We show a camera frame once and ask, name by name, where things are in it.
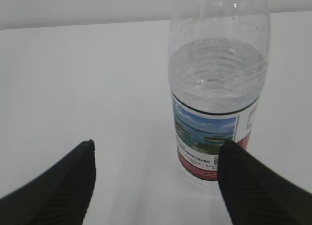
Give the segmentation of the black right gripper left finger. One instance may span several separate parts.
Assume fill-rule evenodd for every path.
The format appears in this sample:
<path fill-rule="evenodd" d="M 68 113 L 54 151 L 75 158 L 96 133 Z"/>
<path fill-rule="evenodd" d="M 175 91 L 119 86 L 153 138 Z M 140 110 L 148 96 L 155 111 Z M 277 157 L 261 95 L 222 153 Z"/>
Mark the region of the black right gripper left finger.
<path fill-rule="evenodd" d="M 81 225 L 96 182 L 95 143 L 83 141 L 0 200 L 2 225 Z"/>

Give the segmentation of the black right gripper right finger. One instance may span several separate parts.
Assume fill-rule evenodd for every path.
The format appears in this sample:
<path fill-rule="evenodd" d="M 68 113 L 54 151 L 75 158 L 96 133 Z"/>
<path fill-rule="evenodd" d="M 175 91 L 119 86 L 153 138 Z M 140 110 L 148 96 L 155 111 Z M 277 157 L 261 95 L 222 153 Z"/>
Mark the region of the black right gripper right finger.
<path fill-rule="evenodd" d="M 234 225 L 310 225 L 312 194 L 262 164 L 234 141 L 218 156 L 218 185 Z"/>

